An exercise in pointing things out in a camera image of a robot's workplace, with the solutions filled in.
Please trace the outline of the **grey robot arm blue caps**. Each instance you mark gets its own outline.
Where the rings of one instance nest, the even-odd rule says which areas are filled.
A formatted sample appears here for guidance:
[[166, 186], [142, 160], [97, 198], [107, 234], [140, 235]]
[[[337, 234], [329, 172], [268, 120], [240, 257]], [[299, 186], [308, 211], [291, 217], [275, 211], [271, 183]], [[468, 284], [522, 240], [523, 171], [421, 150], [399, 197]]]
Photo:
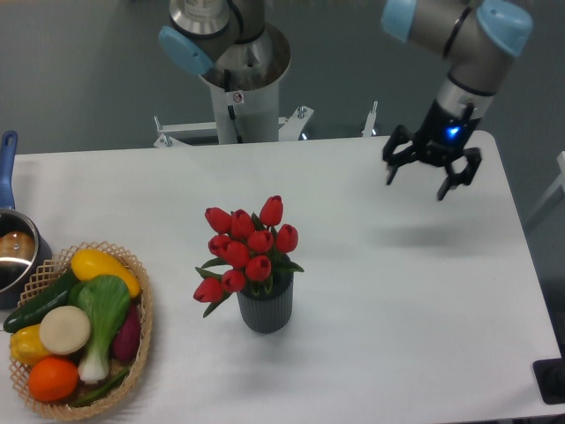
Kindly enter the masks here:
[[[169, 60], [207, 84], [222, 144], [279, 141], [279, 84], [290, 45], [265, 20], [261, 1], [173, 1], [158, 41]], [[438, 191], [469, 185], [482, 156], [467, 143], [486, 114], [533, 27], [507, 1], [389, 1], [382, 28], [450, 64], [445, 82], [415, 132], [399, 125], [382, 150], [390, 175], [406, 164], [442, 168]]]

